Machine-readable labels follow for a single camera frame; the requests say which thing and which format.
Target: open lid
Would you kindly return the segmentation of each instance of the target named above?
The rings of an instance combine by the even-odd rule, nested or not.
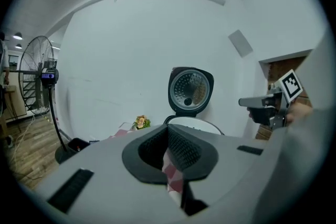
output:
[[[214,77],[194,67],[173,68],[168,85],[171,108],[180,116],[195,117],[209,103]]]

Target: shoe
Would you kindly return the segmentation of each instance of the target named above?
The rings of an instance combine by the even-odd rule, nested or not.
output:
[[[6,137],[6,141],[7,141],[8,148],[13,147],[13,141],[14,141],[14,139],[13,139],[13,137],[11,135],[9,135],[8,137]]]

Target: fan pole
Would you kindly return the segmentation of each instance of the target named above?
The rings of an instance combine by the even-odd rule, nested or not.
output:
[[[55,114],[54,114],[54,105],[53,105],[53,95],[52,95],[52,92],[51,92],[51,86],[48,87],[48,95],[49,95],[49,104],[50,104],[50,111],[51,111],[51,117],[52,117],[52,120],[54,122],[54,125],[55,125],[55,129],[56,129],[56,133],[57,133],[57,136],[58,136],[58,139],[62,145],[62,148],[65,152],[67,152],[67,148],[65,147],[65,144],[62,140],[62,137],[61,137],[61,134],[58,130],[58,126],[57,126],[57,122],[56,122],[56,118],[55,118]]]

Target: inner lid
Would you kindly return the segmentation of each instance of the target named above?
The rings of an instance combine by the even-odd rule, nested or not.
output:
[[[210,85],[203,73],[188,69],[179,73],[170,85],[170,96],[176,106],[183,110],[201,107],[209,97]]]

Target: ceiling light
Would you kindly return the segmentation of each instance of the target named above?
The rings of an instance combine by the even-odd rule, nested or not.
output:
[[[17,32],[13,37],[15,39],[22,40],[22,34],[20,32]]]

